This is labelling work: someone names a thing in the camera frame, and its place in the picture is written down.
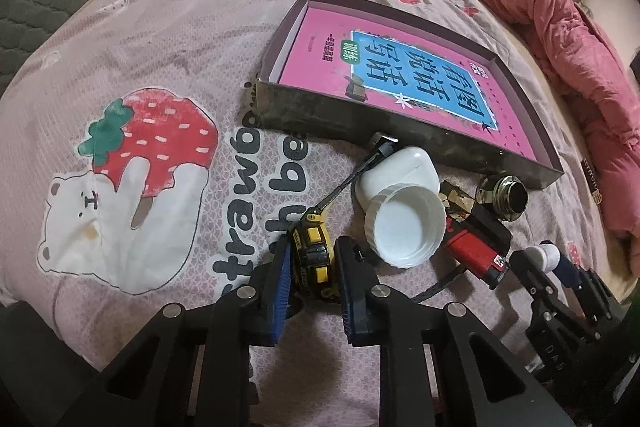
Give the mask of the white pill bottle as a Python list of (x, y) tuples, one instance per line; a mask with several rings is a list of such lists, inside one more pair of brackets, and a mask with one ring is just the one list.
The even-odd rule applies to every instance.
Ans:
[(550, 242), (526, 247), (524, 251), (535, 267), (544, 273), (555, 270), (561, 261), (559, 248)]

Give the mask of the yellow black wrist watch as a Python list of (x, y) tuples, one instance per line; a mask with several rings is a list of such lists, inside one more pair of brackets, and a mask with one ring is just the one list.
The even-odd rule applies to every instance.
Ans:
[(292, 243), (292, 271), (299, 286), (312, 297), (326, 301), (337, 298), (334, 246), (326, 226), (326, 214), (332, 202), (346, 190), (355, 193), (356, 182), (363, 173), (402, 148), (397, 139), (377, 133), (368, 155), (320, 202), (308, 207), (288, 229)]

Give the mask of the white plastic jar lid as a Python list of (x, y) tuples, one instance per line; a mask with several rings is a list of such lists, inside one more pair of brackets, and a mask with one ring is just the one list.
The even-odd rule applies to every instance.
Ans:
[(375, 195), (364, 214), (364, 235), (372, 251), (397, 269), (430, 259), (446, 231), (439, 196), (418, 184), (398, 183)]

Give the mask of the black and gold box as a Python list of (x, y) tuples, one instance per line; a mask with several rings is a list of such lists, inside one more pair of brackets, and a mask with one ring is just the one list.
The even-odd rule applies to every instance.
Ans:
[(449, 181), (440, 182), (439, 198), (446, 210), (447, 224), (444, 241), (469, 232), (502, 257), (509, 254), (511, 232), (485, 207), (477, 204), (461, 187)]

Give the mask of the white earbud case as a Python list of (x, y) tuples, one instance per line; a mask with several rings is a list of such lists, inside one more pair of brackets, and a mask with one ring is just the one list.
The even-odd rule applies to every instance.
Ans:
[(355, 195), (363, 210), (367, 210), (378, 193), (396, 184), (413, 184), (437, 193), (440, 187), (434, 162), (425, 150), (407, 146), (386, 157), (363, 173), (355, 185)]

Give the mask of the pink strawberry print bedsheet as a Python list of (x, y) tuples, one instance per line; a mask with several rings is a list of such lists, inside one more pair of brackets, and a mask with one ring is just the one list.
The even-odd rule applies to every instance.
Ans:
[(1, 100), (1, 421), (52, 426), (171, 301), (245, 283), (361, 148), (264, 130), (296, 0), (91, 0)]

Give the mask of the shallow dark cardboard box tray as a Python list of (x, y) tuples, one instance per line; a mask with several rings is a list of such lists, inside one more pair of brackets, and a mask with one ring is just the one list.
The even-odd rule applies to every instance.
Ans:
[(376, 134), (439, 164), (562, 176), (536, 109), (500, 57), (457, 32), (368, 0), (296, 0), (255, 83), (267, 128), (364, 144)]

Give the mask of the rolled pink quilt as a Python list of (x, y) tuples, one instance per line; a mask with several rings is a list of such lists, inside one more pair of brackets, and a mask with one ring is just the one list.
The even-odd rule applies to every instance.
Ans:
[(564, 98), (596, 169), (608, 231), (639, 274), (639, 93), (606, 33), (574, 0), (480, 0), (529, 47)]

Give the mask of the pink and blue book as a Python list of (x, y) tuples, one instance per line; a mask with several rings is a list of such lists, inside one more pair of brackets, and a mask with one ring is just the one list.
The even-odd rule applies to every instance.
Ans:
[(536, 157), (498, 72), (430, 38), (310, 8), (280, 84), (390, 110)]

